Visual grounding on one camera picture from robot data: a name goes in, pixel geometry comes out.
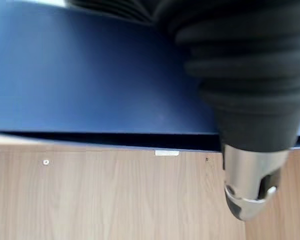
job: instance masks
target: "white sticker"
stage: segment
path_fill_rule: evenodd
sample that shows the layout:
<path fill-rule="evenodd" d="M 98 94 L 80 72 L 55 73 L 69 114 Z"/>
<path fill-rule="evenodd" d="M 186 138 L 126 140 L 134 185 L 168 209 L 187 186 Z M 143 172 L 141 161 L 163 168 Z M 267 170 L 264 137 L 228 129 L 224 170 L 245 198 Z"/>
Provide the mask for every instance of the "white sticker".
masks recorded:
<path fill-rule="evenodd" d="M 155 150 L 155 155 L 158 157 L 178 156 L 179 151 Z"/>

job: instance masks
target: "wooden surface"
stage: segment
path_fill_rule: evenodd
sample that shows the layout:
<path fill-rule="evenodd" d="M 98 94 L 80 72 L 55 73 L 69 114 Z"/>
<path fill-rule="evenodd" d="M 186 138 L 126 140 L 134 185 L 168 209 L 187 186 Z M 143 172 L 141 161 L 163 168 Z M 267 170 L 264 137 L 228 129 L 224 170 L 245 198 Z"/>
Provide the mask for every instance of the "wooden surface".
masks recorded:
<path fill-rule="evenodd" d="M 300 240 L 300 151 L 246 224 L 223 181 L 219 153 L 0 146 L 0 240 Z"/>
<path fill-rule="evenodd" d="M 247 240 L 300 240 L 300 150 L 290 154 L 278 194 L 246 223 Z"/>

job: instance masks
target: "hole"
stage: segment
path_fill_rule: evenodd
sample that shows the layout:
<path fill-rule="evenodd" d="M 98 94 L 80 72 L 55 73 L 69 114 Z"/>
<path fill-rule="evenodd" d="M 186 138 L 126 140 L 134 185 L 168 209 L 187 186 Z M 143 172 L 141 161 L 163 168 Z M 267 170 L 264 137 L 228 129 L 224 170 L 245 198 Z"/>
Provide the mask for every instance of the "hole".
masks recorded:
<path fill-rule="evenodd" d="M 271 187 L 278 187 L 280 182 L 281 169 L 277 169 L 271 174 L 266 175 L 262 178 L 259 187 L 258 200 L 265 199 L 267 197 L 267 192 Z"/>
<path fill-rule="evenodd" d="M 226 188 L 228 189 L 228 191 L 229 191 L 229 193 L 230 193 L 231 195 L 234 196 L 234 195 L 236 194 L 236 193 L 235 193 L 235 190 L 234 190 L 231 186 L 227 185 Z"/>

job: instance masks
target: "blue board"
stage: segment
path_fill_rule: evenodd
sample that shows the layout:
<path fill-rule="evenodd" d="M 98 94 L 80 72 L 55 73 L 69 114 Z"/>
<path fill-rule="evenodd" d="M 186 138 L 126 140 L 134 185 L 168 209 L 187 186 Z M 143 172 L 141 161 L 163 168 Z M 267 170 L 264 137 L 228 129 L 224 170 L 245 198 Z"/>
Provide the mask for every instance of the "blue board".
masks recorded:
<path fill-rule="evenodd" d="M 199 80 L 183 69 L 186 57 L 151 26 L 0 0 L 0 132 L 218 141 L 213 112 L 198 94 Z M 174 146 L 218 148 L 204 142 Z"/>

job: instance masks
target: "black ribbed handle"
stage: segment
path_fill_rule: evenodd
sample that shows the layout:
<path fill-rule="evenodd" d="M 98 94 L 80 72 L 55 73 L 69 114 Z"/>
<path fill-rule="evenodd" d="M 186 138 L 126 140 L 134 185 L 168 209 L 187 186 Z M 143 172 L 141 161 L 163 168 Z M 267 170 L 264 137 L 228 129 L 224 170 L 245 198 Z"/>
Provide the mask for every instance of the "black ribbed handle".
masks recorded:
<path fill-rule="evenodd" d="M 223 142 L 255 152 L 294 145 L 300 0 L 170 1 L 157 16 L 159 27 L 190 50 L 185 69 L 202 79 L 200 92 L 215 109 Z"/>

